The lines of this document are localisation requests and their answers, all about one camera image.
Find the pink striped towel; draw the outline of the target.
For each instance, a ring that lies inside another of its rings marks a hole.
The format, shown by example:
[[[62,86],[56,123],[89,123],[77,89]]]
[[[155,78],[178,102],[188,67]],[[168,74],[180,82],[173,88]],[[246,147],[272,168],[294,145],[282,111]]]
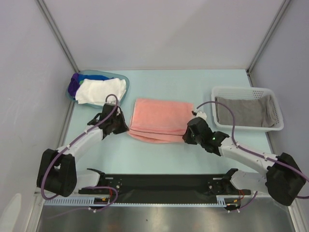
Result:
[[[182,143],[194,105],[155,99],[136,100],[128,134],[142,142]]]

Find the white towel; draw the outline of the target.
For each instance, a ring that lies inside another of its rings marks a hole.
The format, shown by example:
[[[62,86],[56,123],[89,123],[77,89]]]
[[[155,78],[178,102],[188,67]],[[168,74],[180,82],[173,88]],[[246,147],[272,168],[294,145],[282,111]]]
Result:
[[[120,102],[125,93],[125,80],[120,80],[119,78],[108,80],[85,79],[78,88],[75,99],[79,104],[89,103],[103,106],[108,95],[115,95]]]

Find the grey terry towel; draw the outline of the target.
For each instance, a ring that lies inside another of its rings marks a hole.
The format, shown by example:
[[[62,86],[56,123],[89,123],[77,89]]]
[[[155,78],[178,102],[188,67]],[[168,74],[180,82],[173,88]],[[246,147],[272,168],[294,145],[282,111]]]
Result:
[[[265,127],[275,125],[277,119],[273,111],[272,97],[263,96],[255,100],[230,100],[216,97],[216,117],[221,125]]]

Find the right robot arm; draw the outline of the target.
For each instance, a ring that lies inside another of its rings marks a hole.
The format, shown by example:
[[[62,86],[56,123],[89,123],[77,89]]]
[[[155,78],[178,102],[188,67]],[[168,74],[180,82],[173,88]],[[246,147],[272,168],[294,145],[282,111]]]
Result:
[[[254,172],[231,169],[225,175],[222,188],[227,194],[248,189],[267,193],[278,203],[290,206],[306,183],[292,156],[280,156],[250,151],[233,141],[228,134],[212,131],[205,119],[195,117],[187,123],[183,135],[187,144],[200,145],[208,153],[235,160]]]

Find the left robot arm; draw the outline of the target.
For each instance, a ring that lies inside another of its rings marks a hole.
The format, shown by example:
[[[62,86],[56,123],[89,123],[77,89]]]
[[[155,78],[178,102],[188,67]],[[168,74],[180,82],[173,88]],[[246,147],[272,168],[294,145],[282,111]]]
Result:
[[[101,172],[92,169],[78,172],[76,163],[91,147],[111,133],[127,131],[121,108],[115,104],[104,104],[102,112],[95,115],[84,132],[72,142],[43,152],[37,177],[37,187],[41,189],[42,197],[45,200],[57,196],[68,197],[74,190],[86,187],[95,193],[102,193],[106,189],[106,181],[100,178]]]

